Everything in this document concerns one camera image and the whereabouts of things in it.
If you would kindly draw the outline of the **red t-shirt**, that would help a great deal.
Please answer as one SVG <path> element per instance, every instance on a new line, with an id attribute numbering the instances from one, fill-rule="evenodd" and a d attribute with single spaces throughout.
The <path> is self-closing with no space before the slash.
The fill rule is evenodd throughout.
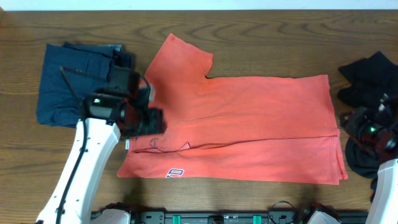
<path id="1" fill-rule="evenodd" d="M 131 138 L 118 176 L 336 185 L 347 178 L 327 75 L 207 78 L 213 54 L 170 34 L 146 70 L 163 134 Z"/>

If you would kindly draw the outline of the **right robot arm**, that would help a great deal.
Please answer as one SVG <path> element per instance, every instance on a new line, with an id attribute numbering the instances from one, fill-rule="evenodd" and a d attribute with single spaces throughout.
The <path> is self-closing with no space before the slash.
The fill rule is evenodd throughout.
<path id="1" fill-rule="evenodd" d="M 345 154 L 355 173 L 376 183 L 366 223 L 397 223 L 397 118 L 386 107 L 340 115 L 347 133 Z"/>

